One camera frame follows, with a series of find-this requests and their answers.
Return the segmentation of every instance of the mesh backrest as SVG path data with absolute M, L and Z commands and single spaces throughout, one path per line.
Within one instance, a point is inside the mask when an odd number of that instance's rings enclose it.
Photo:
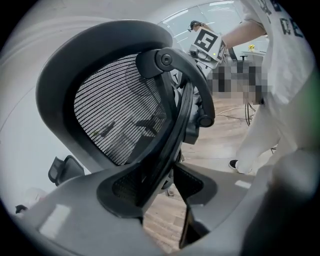
M 84 81 L 74 100 L 79 124 L 117 165 L 128 161 L 142 139 L 150 143 L 167 118 L 156 81 L 140 75 L 136 56 L 98 70 Z

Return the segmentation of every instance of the pixelated area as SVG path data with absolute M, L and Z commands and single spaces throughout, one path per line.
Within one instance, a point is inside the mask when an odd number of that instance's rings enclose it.
M 250 61 L 223 62 L 207 77 L 212 96 L 220 99 L 243 99 L 253 104 L 261 103 L 270 91 L 267 72 Z

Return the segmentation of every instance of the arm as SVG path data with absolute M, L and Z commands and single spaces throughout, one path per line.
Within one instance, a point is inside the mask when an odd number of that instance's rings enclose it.
M 265 29 L 257 22 L 248 20 L 240 23 L 231 32 L 222 36 L 226 47 L 232 48 L 266 34 Z

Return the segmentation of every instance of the person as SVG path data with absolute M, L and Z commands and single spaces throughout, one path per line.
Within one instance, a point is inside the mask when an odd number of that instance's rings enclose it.
M 268 35 L 261 70 L 267 75 L 263 104 L 257 109 L 236 159 L 229 165 L 248 174 L 255 159 L 277 145 L 267 165 L 319 142 L 319 122 L 308 97 L 319 83 L 314 54 L 295 21 L 275 0 L 240 0 L 244 19 L 222 36 L 232 48 Z

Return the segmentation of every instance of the white pants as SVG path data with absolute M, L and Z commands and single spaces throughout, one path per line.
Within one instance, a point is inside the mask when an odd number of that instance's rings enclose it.
M 237 170 L 249 173 L 255 159 L 275 145 L 277 149 L 265 165 L 274 165 L 297 149 L 319 145 L 319 92 L 319 74 L 315 69 L 289 104 L 280 104 L 271 96 L 265 105 L 260 105 L 237 151 Z

